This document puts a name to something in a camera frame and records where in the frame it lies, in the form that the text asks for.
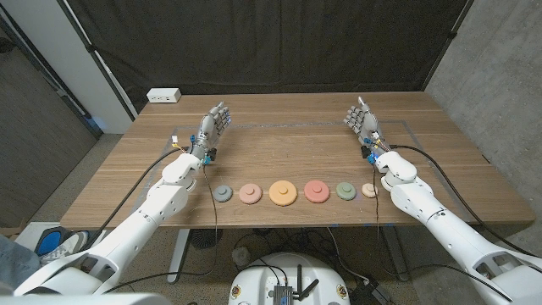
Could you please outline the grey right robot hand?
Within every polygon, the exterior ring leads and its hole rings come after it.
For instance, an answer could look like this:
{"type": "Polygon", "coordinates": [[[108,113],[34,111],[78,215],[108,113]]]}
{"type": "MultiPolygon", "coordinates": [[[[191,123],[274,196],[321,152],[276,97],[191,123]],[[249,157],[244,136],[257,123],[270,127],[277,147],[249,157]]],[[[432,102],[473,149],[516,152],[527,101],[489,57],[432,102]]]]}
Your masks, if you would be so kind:
{"type": "Polygon", "coordinates": [[[390,147],[385,142],[378,119],[362,96],[358,96],[357,101],[357,106],[347,110],[343,122],[354,132],[366,151],[376,156],[387,153],[390,147]]]}

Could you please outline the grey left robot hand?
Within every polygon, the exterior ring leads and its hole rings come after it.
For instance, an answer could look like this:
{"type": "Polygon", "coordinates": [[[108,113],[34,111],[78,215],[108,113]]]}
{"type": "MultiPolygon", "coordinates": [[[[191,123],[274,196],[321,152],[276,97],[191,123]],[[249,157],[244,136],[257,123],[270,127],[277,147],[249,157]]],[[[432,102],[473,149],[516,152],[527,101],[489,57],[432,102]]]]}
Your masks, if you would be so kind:
{"type": "Polygon", "coordinates": [[[192,144],[191,154],[203,159],[213,150],[223,135],[225,129],[230,125],[230,111],[224,102],[219,102],[202,117],[199,130],[192,144]]]}

